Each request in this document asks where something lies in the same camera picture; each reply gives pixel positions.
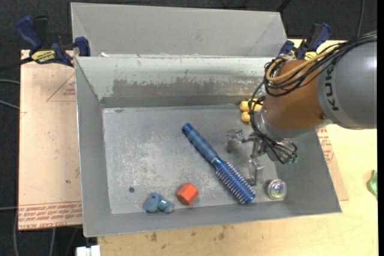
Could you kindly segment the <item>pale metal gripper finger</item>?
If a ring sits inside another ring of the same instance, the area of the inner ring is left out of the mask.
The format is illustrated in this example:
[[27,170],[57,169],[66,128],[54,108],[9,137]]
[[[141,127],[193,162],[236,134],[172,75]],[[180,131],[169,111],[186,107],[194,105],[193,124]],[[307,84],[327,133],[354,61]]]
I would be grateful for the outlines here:
[[245,152],[252,141],[252,136],[246,136],[242,129],[230,129],[226,131],[226,152]]
[[248,171],[250,175],[250,183],[253,186],[261,185],[264,180],[265,165],[259,159],[250,159],[248,162]]

